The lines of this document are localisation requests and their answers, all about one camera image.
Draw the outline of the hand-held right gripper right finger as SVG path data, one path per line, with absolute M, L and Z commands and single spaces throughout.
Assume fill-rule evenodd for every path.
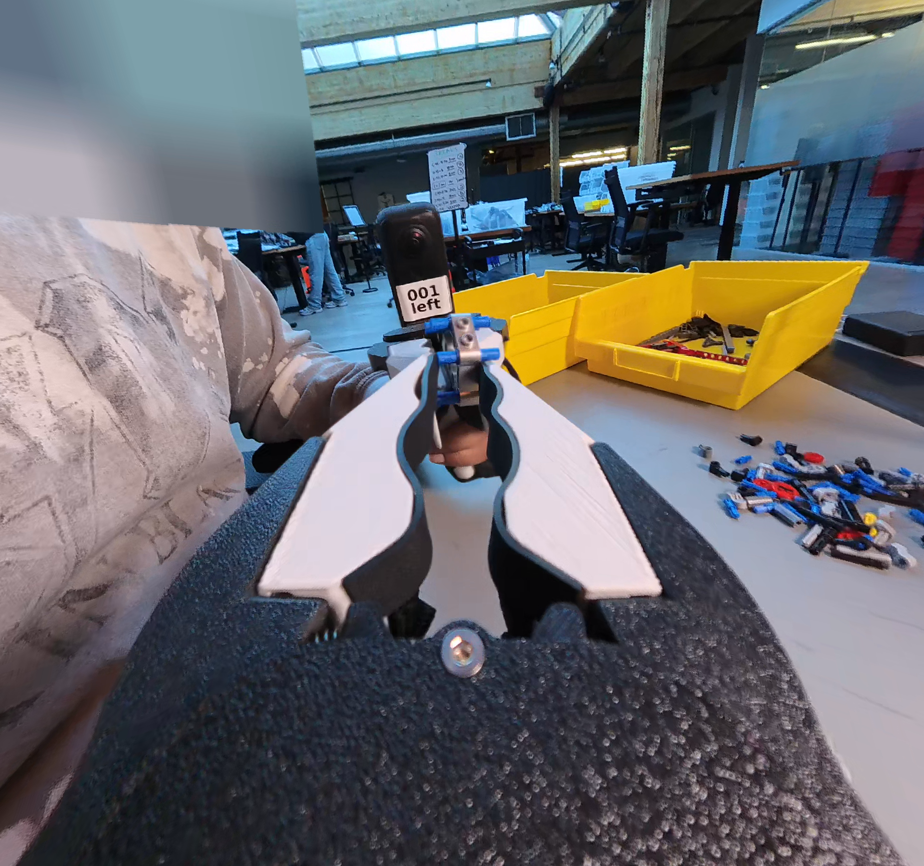
M 592 601 L 660 596 L 595 441 L 497 362 L 482 368 L 479 403 L 502 479 L 496 526 L 511 547 Z

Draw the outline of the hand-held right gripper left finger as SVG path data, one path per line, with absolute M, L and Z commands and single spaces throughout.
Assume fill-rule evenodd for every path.
M 257 582 L 260 596 L 384 616 L 414 600 L 433 559 L 415 474 L 433 444 L 435 356 L 422 355 L 325 434 Z

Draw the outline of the grey beam frame with holes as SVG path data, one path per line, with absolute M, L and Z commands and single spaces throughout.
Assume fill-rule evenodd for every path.
M 475 333 L 462 333 L 451 331 L 437 336 L 427 336 L 432 341 L 434 354 L 438 351 L 450 349 L 478 349 L 478 331 Z M 439 362 L 439 379 L 437 391 L 443 389 L 456 389 L 460 392 L 459 406 L 476 406 L 479 403 L 480 376 L 482 364 L 441 366 Z

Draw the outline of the person's left forearm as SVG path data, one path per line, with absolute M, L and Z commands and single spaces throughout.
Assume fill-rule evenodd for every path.
M 223 252 L 224 294 L 216 300 L 230 418 L 259 443 L 305 441 L 384 387 L 387 372 L 350 363 L 286 325 L 269 290 Z

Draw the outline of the wooden standing desk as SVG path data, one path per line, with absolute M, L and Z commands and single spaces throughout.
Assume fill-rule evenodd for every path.
M 673 201 L 697 188 L 715 186 L 722 192 L 722 220 L 716 259 L 730 261 L 733 258 L 734 231 L 738 218 L 743 184 L 764 179 L 771 174 L 793 172 L 799 167 L 799 159 L 750 167 L 735 167 L 718 171 L 689 174 L 671 179 L 655 180 L 630 187 L 638 195 L 638 201 L 665 198 Z

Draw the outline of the person's left hand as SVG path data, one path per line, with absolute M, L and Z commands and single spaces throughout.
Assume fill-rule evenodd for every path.
M 486 430 L 456 422 L 439 430 L 439 440 L 433 443 L 429 459 L 450 469 L 474 468 L 487 460 L 487 446 Z

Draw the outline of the yellow plastic bin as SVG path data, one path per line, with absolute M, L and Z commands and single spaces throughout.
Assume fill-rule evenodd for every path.
M 572 335 L 578 297 L 641 277 L 638 272 L 548 270 L 459 291 L 454 301 L 460 313 L 506 322 L 506 357 L 520 381 L 531 385 L 581 361 Z
M 595 374 L 739 410 L 830 343 L 868 267 L 865 260 L 695 260 L 641 275 L 578 299 L 575 352 Z M 755 330 L 755 345 L 747 353 L 745 338 L 737 339 L 721 359 L 645 346 L 694 316 Z

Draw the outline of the white sign board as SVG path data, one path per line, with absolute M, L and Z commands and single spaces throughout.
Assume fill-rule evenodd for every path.
M 468 207 L 466 144 L 446 145 L 427 152 L 431 203 L 438 213 Z

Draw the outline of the black office chair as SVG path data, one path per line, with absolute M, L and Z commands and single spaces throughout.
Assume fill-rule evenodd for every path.
M 668 226 L 669 208 L 652 201 L 629 202 L 615 167 L 605 172 L 604 183 L 614 208 L 605 247 L 605 270 L 664 270 L 668 247 L 684 238 L 682 232 Z

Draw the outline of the heap of dark building parts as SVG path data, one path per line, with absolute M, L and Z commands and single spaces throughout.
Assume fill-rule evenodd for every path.
M 699 313 L 641 341 L 638 347 L 688 359 L 745 367 L 758 338 L 757 329 L 721 323 L 705 313 Z

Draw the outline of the pile of mixed building parts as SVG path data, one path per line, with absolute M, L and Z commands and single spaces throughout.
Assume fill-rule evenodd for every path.
M 908 467 L 876 468 L 865 456 L 848 461 L 756 434 L 738 442 L 755 450 L 721 460 L 713 447 L 691 454 L 722 482 L 716 502 L 738 522 L 771 517 L 812 557 L 855 567 L 909 571 L 922 562 L 923 477 Z

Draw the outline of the black flat box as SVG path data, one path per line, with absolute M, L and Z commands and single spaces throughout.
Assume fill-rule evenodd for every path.
M 842 334 L 897 357 L 923 356 L 922 313 L 891 310 L 851 314 L 845 318 Z

